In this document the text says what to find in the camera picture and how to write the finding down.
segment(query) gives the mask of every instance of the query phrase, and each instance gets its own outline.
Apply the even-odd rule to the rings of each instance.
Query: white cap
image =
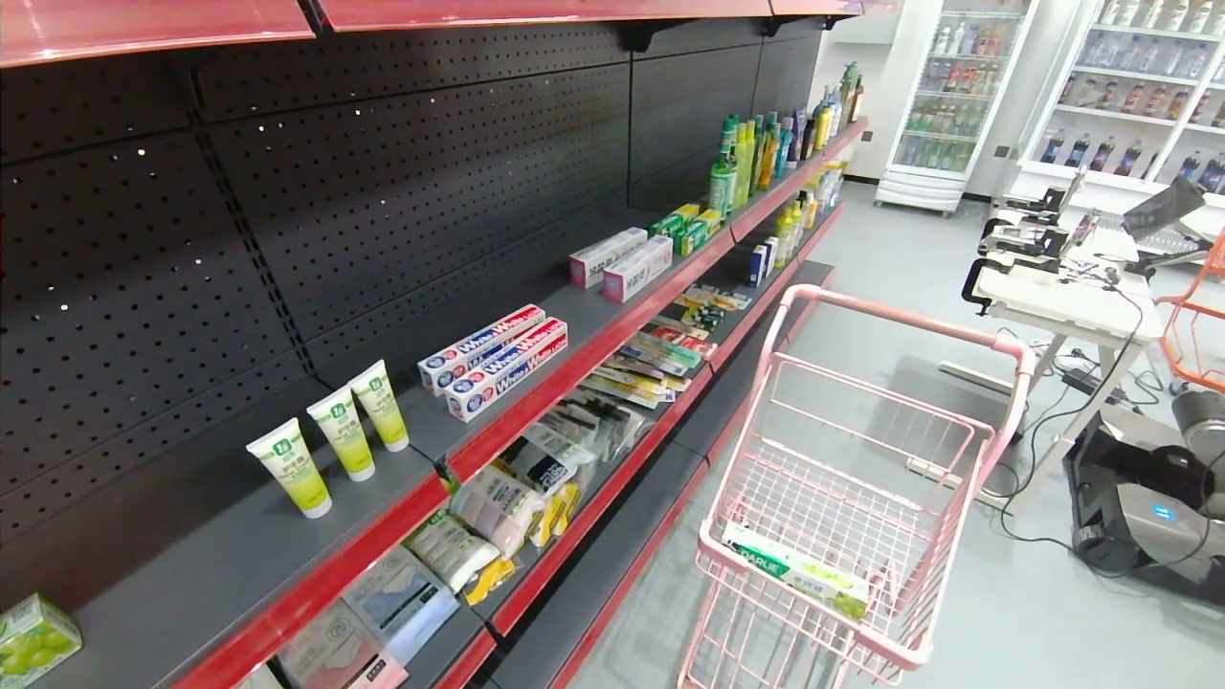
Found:
[[[306,515],[306,519],[318,519],[326,515],[331,509],[332,509],[332,497],[328,495],[327,499],[325,499],[323,503],[320,504],[320,506],[311,508],[309,510],[303,510],[303,514]]]
[[[352,472],[350,471],[349,472],[349,478],[352,478],[356,483],[361,483],[363,481],[370,478],[374,474],[375,474],[375,463],[370,462],[370,466],[368,466],[366,468],[364,468],[364,470],[361,470],[359,472]]]
[[[383,443],[383,446],[387,447],[388,452],[398,452],[398,451],[403,450],[404,447],[408,447],[408,434],[405,433],[404,438],[402,438],[402,439],[399,439],[399,440],[397,440],[394,443]]]

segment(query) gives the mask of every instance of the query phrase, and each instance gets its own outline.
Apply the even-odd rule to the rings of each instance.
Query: toothpaste box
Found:
[[[685,229],[685,226],[701,212],[702,207],[697,204],[686,204],[655,221],[650,226],[650,235],[663,234],[664,237],[675,237],[676,232]]]
[[[546,319],[496,357],[451,384],[443,391],[447,407],[459,421],[472,421],[490,402],[565,349],[567,342],[566,324],[554,318]]]
[[[631,227],[570,255],[570,283],[587,289],[603,282],[604,268],[647,240],[647,230]]]
[[[871,591],[860,576],[832,568],[736,522],[724,527],[723,542],[755,568],[850,619],[862,619],[867,613]]]
[[[397,544],[341,596],[396,662],[408,664],[459,609],[459,601],[413,553]]]
[[[488,327],[473,332],[459,342],[417,364],[421,385],[441,395],[452,383],[463,378],[481,362],[496,356],[528,329],[544,322],[544,309],[528,304]]]
[[[657,235],[604,268],[604,298],[624,304],[673,265],[673,239]]]
[[[332,603],[278,657],[300,689],[397,689],[408,679],[344,601]]]

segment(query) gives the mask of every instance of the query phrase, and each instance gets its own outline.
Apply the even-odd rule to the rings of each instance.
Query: facial cleanser tube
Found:
[[[366,443],[366,432],[361,428],[358,407],[353,403],[353,394],[342,387],[306,407],[306,413],[323,429],[327,441],[336,450],[341,466],[349,472],[353,481],[365,481],[375,474],[375,459]]]
[[[332,497],[303,440],[296,418],[255,440],[246,446],[246,451],[263,462],[306,519],[318,519],[332,509]]]
[[[349,387],[361,402],[361,408],[370,414],[370,421],[375,422],[379,439],[387,450],[398,452],[408,447],[408,429],[404,428],[404,417],[399,414],[396,394],[391,391],[383,360],[379,359],[375,365],[358,374],[349,381]]]

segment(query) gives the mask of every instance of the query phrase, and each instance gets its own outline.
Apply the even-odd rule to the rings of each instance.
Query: shelf bracket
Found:
[[[641,20],[631,22],[616,22],[617,36],[621,49],[631,53],[646,53],[650,48],[650,40],[662,31],[676,28],[696,20]]]
[[[859,16],[861,15],[829,15],[826,17],[826,31],[833,31],[834,25],[837,25],[843,20],[853,20]]]
[[[205,85],[200,78],[200,70],[208,64],[221,48],[196,48],[187,50],[175,50],[167,53],[167,61],[174,78],[179,97],[190,110],[205,110]]]
[[[766,38],[774,38],[778,36],[778,29],[784,26],[804,20],[821,18],[820,15],[786,15],[782,17],[762,17],[762,36]],[[826,31],[829,31],[829,18],[826,17]]]

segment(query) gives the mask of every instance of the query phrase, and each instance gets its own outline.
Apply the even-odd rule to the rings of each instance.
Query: green box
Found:
[[[81,630],[34,593],[0,614],[0,689],[24,689],[81,650]]]
[[[686,204],[655,221],[655,223],[649,228],[649,234],[652,237],[663,235],[675,238],[676,234],[684,230],[685,226],[696,218],[701,211],[702,207],[697,204]]]

